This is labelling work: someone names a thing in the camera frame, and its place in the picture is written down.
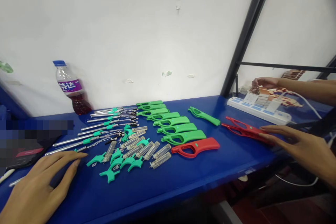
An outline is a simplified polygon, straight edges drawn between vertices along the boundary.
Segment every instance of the purple bottle label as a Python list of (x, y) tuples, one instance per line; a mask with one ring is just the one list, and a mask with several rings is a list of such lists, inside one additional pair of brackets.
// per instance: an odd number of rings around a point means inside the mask
[(76, 92), (82, 89), (82, 85), (78, 79), (67, 82), (58, 82), (58, 84), (64, 93)]

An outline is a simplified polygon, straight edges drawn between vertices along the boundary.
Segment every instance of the blue bottle cap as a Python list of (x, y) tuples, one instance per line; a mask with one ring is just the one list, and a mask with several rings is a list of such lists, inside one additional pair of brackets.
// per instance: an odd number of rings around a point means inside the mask
[(64, 67), (66, 66), (65, 62), (64, 61), (52, 61), (55, 65), (55, 67)]

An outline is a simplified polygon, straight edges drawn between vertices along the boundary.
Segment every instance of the black device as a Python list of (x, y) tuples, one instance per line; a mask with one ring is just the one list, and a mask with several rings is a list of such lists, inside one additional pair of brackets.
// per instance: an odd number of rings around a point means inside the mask
[(19, 169), (29, 165), (35, 164), (51, 147), (56, 140), (61, 136), (60, 134), (52, 134), (50, 138), (26, 138), (25, 140), (11, 140), (18, 142), (18, 149), (14, 156), (9, 160), (7, 170)]

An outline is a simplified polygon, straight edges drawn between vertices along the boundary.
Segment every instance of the power strip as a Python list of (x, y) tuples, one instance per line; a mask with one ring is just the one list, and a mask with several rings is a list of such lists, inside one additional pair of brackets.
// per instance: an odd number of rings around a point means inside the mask
[(259, 104), (248, 104), (243, 101), (243, 99), (232, 97), (227, 101), (227, 105), (234, 107), (236, 109), (242, 110), (246, 113), (264, 119), (270, 123), (276, 125), (286, 125), (291, 119), (292, 116), (288, 113), (276, 110), (274, 113), (267, 111), (266, 106)]

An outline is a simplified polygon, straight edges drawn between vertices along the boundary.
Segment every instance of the plastic bottle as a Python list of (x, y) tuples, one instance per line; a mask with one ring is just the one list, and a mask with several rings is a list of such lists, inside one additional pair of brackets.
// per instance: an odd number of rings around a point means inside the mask
[(84, 100), (84, 89), (76, 75), (67, 68), (64, 61), (53, 61), (56, 70), (56, 80), (66, 96), (72, 100), (72, 107), (77, 115), (87, 114), (92, 109)]

